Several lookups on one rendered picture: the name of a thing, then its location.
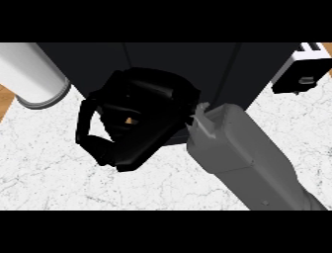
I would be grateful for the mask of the dark grey cabinet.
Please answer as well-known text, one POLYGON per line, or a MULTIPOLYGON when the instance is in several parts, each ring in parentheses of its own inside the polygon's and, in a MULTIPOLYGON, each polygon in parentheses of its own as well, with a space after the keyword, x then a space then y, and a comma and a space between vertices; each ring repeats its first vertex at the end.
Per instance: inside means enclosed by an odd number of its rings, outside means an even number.
POLYGON ((39 48, 82 95, 116 70, 181 76, 212 107, 246 109, 296 49, 293 42, 42 42, 39 48))

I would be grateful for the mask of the black and white appliance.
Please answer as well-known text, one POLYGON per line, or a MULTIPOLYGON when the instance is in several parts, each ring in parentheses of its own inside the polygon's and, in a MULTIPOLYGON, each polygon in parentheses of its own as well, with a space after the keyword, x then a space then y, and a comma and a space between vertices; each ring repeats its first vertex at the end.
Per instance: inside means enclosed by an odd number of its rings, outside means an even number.
POLYGON ((298 95, 317 86, 332 69, 332 56, 320 42, 302 42, 281 65, 272 79, 272 92, 298 95))

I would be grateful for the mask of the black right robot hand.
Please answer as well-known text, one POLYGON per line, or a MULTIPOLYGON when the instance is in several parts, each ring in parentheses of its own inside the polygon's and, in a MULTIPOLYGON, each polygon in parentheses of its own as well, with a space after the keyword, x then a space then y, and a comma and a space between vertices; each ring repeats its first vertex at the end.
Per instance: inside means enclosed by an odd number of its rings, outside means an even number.
POLYGON ((80 101, 74 143, 98 165, 136 170, 191 124, 197 100, 199 90, 181 76, 138 67, 114 71, 80 101))

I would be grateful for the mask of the white cylindrical appliance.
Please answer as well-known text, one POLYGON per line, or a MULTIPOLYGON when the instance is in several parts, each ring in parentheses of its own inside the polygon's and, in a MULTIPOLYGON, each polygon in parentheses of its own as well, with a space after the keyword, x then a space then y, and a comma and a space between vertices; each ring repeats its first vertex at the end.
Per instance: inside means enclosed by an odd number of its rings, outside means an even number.
POLYGON ((70 82, 33 42, 0 42, 0 84, 30 110, 51 107, 70 82))

